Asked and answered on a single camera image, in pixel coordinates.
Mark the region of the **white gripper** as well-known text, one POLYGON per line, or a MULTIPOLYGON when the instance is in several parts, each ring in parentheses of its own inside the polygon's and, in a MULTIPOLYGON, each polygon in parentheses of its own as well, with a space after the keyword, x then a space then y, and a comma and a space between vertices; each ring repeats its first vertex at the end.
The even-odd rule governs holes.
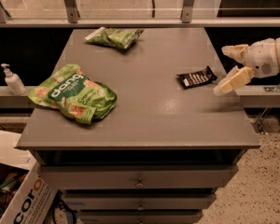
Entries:
POLYGON ((225 56, 238 63, 245 61, 245 67, 234 66, 214 87, 216 96, 242 88, 251 81, 254 74, 256 78, 265 78, 276 76, 280 72, 276 44, 272 38, 255 42, 251 46, 247 44, 224 46, 221 50, 225 56))

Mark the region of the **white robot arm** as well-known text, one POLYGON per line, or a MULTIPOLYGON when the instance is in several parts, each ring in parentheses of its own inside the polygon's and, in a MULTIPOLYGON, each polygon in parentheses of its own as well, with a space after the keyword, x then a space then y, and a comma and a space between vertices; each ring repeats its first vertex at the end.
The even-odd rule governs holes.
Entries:
POLYGON ((225 56, 244 67, 235 65, 214 87, 214 95, 221 96, 248 84, 252 78, 273 77, 280 73, 280 37, 267 38, 252 45, 225 46, 225 56))

